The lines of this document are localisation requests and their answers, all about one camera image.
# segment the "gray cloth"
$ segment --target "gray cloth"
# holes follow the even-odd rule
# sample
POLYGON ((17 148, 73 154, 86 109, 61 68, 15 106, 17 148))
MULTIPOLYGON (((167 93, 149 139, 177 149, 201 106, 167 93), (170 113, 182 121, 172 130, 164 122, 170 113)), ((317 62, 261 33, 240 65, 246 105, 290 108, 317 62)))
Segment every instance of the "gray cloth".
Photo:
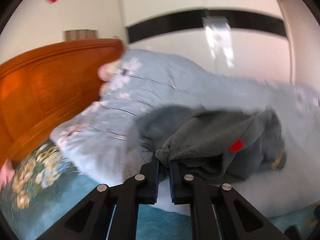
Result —
POLYGON ((136 123, 143 147, 150 153, 156 150, 162 165, 179 160, 211 183, 245 180, 271 167, 281 169, 286 160, 281 125, 273 110, 247 115, 169 106, 136 123))

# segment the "wooden headboard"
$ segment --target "wooden headboard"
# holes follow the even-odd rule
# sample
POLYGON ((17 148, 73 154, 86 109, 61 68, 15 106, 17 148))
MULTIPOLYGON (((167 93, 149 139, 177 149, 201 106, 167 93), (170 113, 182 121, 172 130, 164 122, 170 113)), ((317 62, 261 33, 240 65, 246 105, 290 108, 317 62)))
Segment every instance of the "wooden headboard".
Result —
POLYGON ((24 159, 56 126, 98 100, 97 69, 123 51, 115 39, 69 41, 0 65, 0 166, 24 159))

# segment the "orange wooden headboard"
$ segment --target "orange wooden headboard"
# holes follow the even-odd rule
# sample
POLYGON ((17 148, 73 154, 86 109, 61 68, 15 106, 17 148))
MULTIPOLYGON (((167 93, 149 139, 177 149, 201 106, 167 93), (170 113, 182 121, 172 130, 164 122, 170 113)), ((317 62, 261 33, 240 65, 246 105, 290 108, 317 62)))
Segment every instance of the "orange wooden headboard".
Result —
POLYGON ((123 51, 115 39, 70 41, 0 65, 0 165, 21 161, 52 129, 99 99, 97 69, 123 51))

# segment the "screw head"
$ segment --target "screw head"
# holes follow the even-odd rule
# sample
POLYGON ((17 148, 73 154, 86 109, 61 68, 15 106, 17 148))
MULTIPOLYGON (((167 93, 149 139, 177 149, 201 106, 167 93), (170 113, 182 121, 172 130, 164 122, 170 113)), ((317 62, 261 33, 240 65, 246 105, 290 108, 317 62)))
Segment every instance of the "screw head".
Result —
POLYGON ((232 186, 230 184, 228 184, 228 183, 222 184, 221 187, 222 187, 223 190, 226 190, 226 191, 229 191, 229 190, 232 189, 232 186))
POLYGON ((140 180, 144 180, 145 176, 143 174, 137 174, 134 178, 140 181, 140 180))
POLYGON ((100 184, 100 185, 97 186, 97 190, 98 190, 99 192, 106 191, 107 188, 108 188, 108 186, 105 185, 105 184, 100 184))
POLYGON ((195 177, 191 174, 186 174, 184 175, 184 179, 185 180, 188 180, 188 181, 192 181, 195 177))

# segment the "black stripe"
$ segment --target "black stripe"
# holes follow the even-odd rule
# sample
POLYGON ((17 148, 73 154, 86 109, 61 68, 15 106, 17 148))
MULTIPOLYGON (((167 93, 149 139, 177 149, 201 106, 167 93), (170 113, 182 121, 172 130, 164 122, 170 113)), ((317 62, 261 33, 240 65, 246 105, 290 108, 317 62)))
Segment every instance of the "black stripe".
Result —
POLYGON ((234 10, 193 10, 159 16, 127 27, 129 43, 156 35, 203 28, 202 17, 225 16, 231 28, 258 30, 287 37, 284 22, 281 19, 259 13, 234 10))

